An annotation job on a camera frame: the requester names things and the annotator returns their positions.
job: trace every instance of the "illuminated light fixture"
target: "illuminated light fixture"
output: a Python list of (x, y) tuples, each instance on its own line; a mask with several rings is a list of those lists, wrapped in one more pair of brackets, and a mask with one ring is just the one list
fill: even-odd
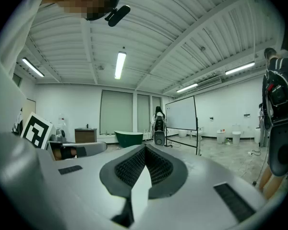
[(31, 68), (38, 76), (40, 76), (40, 77), (42, 77), (42, 78), (45, 76), (39, 69), (37, 69), (35, 66), (33, 66), (33, 64), (32, 64), (27, 58), (23, 58), (23, 62), (24, 62), (29, 68)]
[(185, 88), (183, 88), (183, 89), (181, 89), (181, 90), (178, 90), (177, 93), (183, 92), (183, 91), (188, 90), (188, 89), (190, 89), (190, 88), (194, 88), (194, 87), (196, 87), (197, 85), (198, 85), (197, 83), (192, 84), (192, 85), (190, 85), (190, 86), (188, 86), (188, 87), (185, 87)]
[(252, 63), (249, 63), (249, 64), (247, 64), (247, 65), (244, 65), (244, 66), (241, 66), (241, 67), (237, 67), (237, 68), (235, 68), (235, 69), (233, 69), (233, 70), (226, 71), (225, 74), (226, 74), (226, 75), (229, 75), (229, 74), (234, 73), (234, 72), (236, 72), (236, 71), (240, 71), (240, 70), (243, 70), (243, 69), (252, 67), (252, 66), (254, 66), (254, 65), (255, 65), (255, 62), (252, 62)]
[(119, 52), (119, 56), (117, 57), (116, 62), (115, 79), (120, 79), (126, 56), (127, 54), (125, 52)]

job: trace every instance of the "air conditioning vent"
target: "air conditioning vent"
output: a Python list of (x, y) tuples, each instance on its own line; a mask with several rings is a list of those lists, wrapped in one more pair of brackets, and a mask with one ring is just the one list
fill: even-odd
[(207, 88), (212, 85), (219, 84), (219, 83), (222, 83), (222, 80), (220, 77), (216, 77), (216, 78), (209, 79), (209, 80), (199, 83), (198, 86), (196, 86), (196, 89), (198, 90), (198, 89)]

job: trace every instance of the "whiteboard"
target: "whiteboard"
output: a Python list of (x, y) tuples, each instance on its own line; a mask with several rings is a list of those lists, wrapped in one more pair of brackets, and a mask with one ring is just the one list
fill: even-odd
[(194, 96), (166, 104), (167, 127), (196, 130)]

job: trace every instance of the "black metal frame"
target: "black metal frame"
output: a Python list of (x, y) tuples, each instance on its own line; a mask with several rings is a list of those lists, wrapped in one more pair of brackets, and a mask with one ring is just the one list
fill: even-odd
[[(193, 147), (193, 148), (196, 148), (196, 155), (197, 155), (197, 151), (198, 151), (198, 118), (197, 118), (197, 113), (196, 113), (196, 105), (195, 105), (195, 97), (194, 96), (191, 96), (191, 97), (187, 97), (187, 98), (184, 98), (184, 99), (188, 99), (188, 98), (192, 98), (193, 97), (193, 101), (194, 101), (194, 108), (195, 108), (195, 121), (196, 121), (196, 146), (192, 146), (192, 145), (189, 145), (189, 144), (186, 144), (186, 143), (182, 143), (182, 142), (179, 142), (179, 141), (175, 141), (175, 140), (171, 140), (171, 139), (168, 139), (168, 128), (172, 128), (172, 127), (166, 127), (166, 144), (164, 145), (165, 147), (172, 147), (173, 145), (168, 145), (168, 140), (170, 141), (174, 141), (174, 142), (177, 142), (179, 144), (182, 144), (182, 145), (185, 145), (185, 146), (188, 146), (188, 147)], [(172, 128), (172, 129), (183, 129), (183, 130), (193, 130), (193, 129), (184, 129), (184, 128)]]

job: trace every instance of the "person's hair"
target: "person's hair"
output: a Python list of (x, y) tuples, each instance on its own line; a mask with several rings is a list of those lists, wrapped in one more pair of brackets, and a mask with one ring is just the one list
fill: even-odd
[(155, 118), (157, 117), (157, 113), (162, 113), (163, 118), (165, 118), (164, 113), (162, 112), (162, 109), (160, 106), (156, 106), (156, 112), (155, 112)]
[(276, 51), (275, 51), (275, 49), (273, 49), (273, 48), (266, 48), (265, 50), (264, 50), (264, 57), (266, 58), (266, 59), (269, 59), (271, 56), (276, 56)]

